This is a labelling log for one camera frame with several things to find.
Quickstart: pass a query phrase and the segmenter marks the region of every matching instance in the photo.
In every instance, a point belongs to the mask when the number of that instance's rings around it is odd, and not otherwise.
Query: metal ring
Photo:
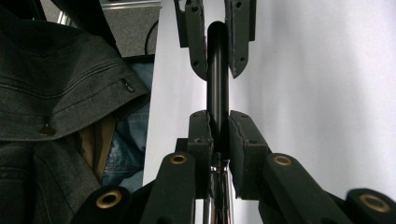
[[[275,156],[274,157],[274,162],[276,162],[279,165],[290,165],[291,164],[291,159],[285,157],[285,156]]]
[[[171,157],[171,162],[175,165],[183,164],[186,161],[187,161],[187,157],[182,154],[176,154],[173,157]]]
[[[114,199],[107,201],[107,197],[114,197]],[[96,206],[102,208],[102,209],[107,209],[115,206],[117,203],[121,201],[122,194],[116,189],[113,189],[111,191],[108,191],[104,194],[102,194],[97,200],[96,200]]]
[[[384,200],[372,195],[372,194],[362,194],[359,199],[361,202],[366,205],[367,207],[380,212],[380,213],[387,213],[390,211],[390,206]]]

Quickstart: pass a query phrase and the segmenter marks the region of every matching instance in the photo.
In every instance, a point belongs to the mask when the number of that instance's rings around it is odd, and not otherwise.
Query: fabric
[[[107,154],[111,147],[115,127],[115,118],[108,115],[65,138],[88,163],[99,181],[102,180],[105,170]]]
[[[154,64],[135,63],[130,66],[151,90]],[[102,186],[119,185],[130,192],[142,187],[148,127],[149,103],[117,122]]]
[[[107,116],[124,119],[148,99],[102,37],[0,6],[0,223],[69,223],[100,187],[92,169],[105,169]],[[82,148],[61,139],[78,131]]]
[[[103,38],[0,7],[0,140],[43,141],[77,132],[149,98]]]
[[[0,143],[0,223],[69,223],[99,183],[65,141]]]

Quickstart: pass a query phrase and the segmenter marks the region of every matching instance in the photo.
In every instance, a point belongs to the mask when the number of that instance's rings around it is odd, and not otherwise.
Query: jeans
[[[130,67],[151,90],[153,63],[135,63]],[[148,126],[149,103],[117,122],[102,186],[119,185],[131,192],[142,187]]]

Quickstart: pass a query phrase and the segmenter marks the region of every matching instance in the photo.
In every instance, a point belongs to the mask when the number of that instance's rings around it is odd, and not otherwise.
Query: metal rod
[[[219,162],[212,166],[210,173],[210,190],[204,203],[205,224],[232,224],[233,204],[230,188],[228,160],[223,160],[220,153],[214,158]]]
[[[215,152],[228,155],[228,32],[220,21],[207,30],[207,112]]]
[[[228,31],[220,21],[207,30],[207,112],[214,139],[210,190],[204,205],[204,223],[233,223],[230,203],[229,103],[228,103]]]

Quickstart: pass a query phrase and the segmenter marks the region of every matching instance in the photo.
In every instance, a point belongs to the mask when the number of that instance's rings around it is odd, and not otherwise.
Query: denim jacket
[[[0,6],[0,223],[68,223],[99,184],[57,139],[148,98],[101,37]]]

